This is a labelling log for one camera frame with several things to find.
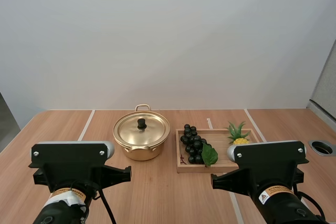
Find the grape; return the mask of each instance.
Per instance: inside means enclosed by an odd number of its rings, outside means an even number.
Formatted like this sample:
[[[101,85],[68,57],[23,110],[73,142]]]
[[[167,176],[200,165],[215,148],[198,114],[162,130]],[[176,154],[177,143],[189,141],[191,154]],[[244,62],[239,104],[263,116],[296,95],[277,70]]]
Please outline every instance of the grape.
[[[195,137],[192,136],[192,137],[190,138],[189,142],[190,142],[191,144],[193,144],[193,143],[195,142]]]
[[[203,161],[202,156],[200,156],[200,155],[196,155],[195,156],[195,163],[201,164],[202,161]]]
[[[191,130],[189,128],[184,129],[184,135],[186,135],[187,133],[190,133],[190,132],[191,132]]]
[[[189,154],[191,155],[191,156],[195,156],[196,154],[197,154],[197,151],[195,150],[195,149],[190,149],[190,151],[189,151]]]
[[[185,151],[189,153],[189,152],[190,152],[190,149],[191,149],[191,146],[190,146],[190,145],[187,145],[186,148],[185,148]]]
[[[189,144],[189,139],[188,138],[183,138],[183,140],[182,140],[182,143],[184,143],[184,144]]]
[[[188,158],[188,162],[191,163],[191,164],[194,164],[195,163],[195,158],[193,156],[190,156]]]
[[[195,141],[195,143],[193,144],[194,148],[196,150],[200,149],[203,147],[203,144],[200,141]]]

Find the pineapple leaves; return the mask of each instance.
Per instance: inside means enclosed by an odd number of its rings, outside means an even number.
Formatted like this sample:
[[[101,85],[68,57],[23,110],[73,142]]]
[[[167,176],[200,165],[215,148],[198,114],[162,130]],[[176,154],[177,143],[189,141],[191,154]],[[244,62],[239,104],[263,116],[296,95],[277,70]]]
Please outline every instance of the pineapple leaves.
[[[247,132],[246,134],[244,135],[241,135],[242,138],[246,138],[249,134],[250,134],[251,131]]]
[[[230,134],[232,135],[232,136],[234,136],[235,135],[235,132],[233,131],[233,129],[232,129],[232,127],[231,126],[229,126],[229,128],[227,128],[229,131],[230,131]]]
[[[237,133],[238,133],[238,130],[237,130],[236,126],[235,126],[232,122],[229,122],[229,124],[230,124],[230,126],[234,129],[235,134],[237,134]]]
[[[238,132],[242,132],[242,128],[245,125],[245,121],[238,126]]]

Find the green leaf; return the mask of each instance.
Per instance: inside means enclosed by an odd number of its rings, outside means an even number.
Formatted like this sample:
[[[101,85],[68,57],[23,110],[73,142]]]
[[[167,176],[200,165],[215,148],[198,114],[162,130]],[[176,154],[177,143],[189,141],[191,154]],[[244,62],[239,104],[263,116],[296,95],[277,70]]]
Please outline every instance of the green leaf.
[[[251,131],[247,132],[246,134],[244,135],[241,135],[242,138],[246,138],[249,134],[250,134]]]
[[[244,125],[245,125],[245,121],[242,122],[242,123],[239,125],[239,127],[238,127],[238,132],[242,132],[242,128],[243,128]]]
[[[206,166],[215,164],[218,160],[218,153],[207,144],[203,144],[202,158]]]
[[[227,128],[227,129],[230,131],[230,134],[231,134],[232,136],[235,135],[235,132],[233,131],[233,129],[231,128],[231,126],[229,126],[229,128]]]
[[[232,122],[229,122],[229,124],[231,125],[231,127],[235,130],[235,134],[237,134],[237,128],[236,126],[232,123]]]

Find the pot lid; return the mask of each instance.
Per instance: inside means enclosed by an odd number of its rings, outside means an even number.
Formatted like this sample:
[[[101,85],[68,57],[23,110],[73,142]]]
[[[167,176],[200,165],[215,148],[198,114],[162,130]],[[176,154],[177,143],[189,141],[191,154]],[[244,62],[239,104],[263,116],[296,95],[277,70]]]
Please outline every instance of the pot lid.
[[[146,106],[148,111],[138,111],[141,106]],[[119,119],[113,129],[115,140],[124,147],[155,147],[168,137],[169,132],[167,119],[152,112],[147,104],[136,106],[135,112]]]

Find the yellow label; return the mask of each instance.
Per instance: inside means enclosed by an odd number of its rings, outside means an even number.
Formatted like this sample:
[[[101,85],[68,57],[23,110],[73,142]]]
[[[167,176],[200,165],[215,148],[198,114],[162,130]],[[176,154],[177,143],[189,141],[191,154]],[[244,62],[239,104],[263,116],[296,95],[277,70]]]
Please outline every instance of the yellow label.
[[[61,189],[58,189],[56,191],[54,191],[52,194],[51,194],[51,198],[53,196],[56,196],[56,195],[59,195],[59,194],[62,194],[62,193],[65,193],[67,191],[70,191],[70,188],[61,188]],[[71,191],[73,191],[74,194],[76,194],[82,201],[85,201],[86,199],[86,196],[85,194],[83,194],[80,190],[77,190],[77,189],[72,189]]]
[[[286,186],[271,186],[268,187],[265,192],[271,197],[274,194],[278,193],[290,193],[293,194],[291,190],[289,190]]]
[[[279,193],[290,193],[294,194],[291,190],[289,190],[286,186],[271,186],[268,187],[265,191],[263,191],[260,196],[259,200],[264,205],[266,201],[273,195]]]

